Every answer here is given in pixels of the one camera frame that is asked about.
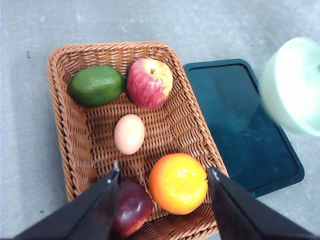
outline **brown egg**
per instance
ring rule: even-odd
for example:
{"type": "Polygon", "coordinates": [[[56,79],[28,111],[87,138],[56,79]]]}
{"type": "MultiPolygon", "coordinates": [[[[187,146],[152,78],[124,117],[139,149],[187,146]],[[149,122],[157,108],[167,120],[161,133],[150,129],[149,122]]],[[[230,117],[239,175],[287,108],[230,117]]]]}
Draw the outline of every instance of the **brown egg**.
{"type": "Polygon", "coordinates": [[[137,115],[125,115],[116,123],[113,140],[121,153],[125,155],[134,154],[139,150],[144,139],[145,125],[137,115]]]}

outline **green lime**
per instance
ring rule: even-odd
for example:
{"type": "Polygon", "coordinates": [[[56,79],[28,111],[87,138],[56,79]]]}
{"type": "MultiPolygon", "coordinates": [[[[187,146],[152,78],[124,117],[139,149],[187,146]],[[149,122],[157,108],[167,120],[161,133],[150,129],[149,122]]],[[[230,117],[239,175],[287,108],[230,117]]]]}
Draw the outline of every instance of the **green lime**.
{"type": "Polygon", "coordinates": [[[124,92],[126,77],[109,65],[91,66],[78,71],[68,86],[69,95],[87,107],[107,104],[124,92]]]}

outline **concrete floor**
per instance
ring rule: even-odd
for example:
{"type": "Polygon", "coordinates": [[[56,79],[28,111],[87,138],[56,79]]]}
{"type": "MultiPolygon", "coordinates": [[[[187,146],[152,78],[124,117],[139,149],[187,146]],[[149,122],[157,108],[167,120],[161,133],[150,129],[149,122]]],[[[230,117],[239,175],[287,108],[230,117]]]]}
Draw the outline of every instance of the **concrete floor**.
{"type": "MultiPolygon", "coordinates": [[[[161,41],[183,64],[241,58],[259,78],[289,39],[320,42],[319,13],[319,0],[1,1],[1,237],[67,202],[46,73],[53,49],[161,41]]],[[[305,179],[259,199],[320,235],[320,138],[286,133],[305,179]]]]}

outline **red apple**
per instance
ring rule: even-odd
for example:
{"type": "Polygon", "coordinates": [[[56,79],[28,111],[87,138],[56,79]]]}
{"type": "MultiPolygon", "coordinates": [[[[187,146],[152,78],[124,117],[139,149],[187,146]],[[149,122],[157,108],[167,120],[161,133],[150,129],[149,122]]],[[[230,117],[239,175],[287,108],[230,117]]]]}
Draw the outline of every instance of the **red apple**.
{"type": "Polygon", "coordinates": [[[151,58],[135,61],[126,79],[128,97],[134,104],[145,109],[160,107],[166,101],[172,85],[170,68],[151,58]]]}
{"type": "Polygon", "coordinates": [[[132,178],[122,177],[111,239],[124,239],[136,232],[149,218],[152,207],[146,191],[132,178]]]}

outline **woven basket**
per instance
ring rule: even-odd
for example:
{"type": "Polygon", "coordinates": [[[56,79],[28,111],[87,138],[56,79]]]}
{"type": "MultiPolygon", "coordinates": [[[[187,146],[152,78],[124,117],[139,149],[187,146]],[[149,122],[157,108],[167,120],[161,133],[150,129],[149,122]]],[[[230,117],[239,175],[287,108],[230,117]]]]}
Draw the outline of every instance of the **woven basket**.
{"type": "MultiPolygon", "coordinates": [[[[227,174],[198,102],[177,54],[161,42],[121,42],[65,45],[47,61],[59,146],[68,201],[104,176],[118,160],[122,173],[136,179],[145,190],[154,164],[170,153],[187,153],[204,168],[212,165],[227,174]],[[167,64],[173,88],[156,109],[142,109],[123,93],[113,102],[85,107],[67,93],[68,83],[81,69],[108,64],[127,75],[139,58],[167,64]],[[138,115],[145,125],[142,147],[133,155],[121,154],[114,145],[113,130],[127,114],[138,115]]],[[[147,223],[131,238],[139,240],[203,239],[218,231],[207,194],[203,204],[187,215],[172,215],[153,203],[147,223]]]]}

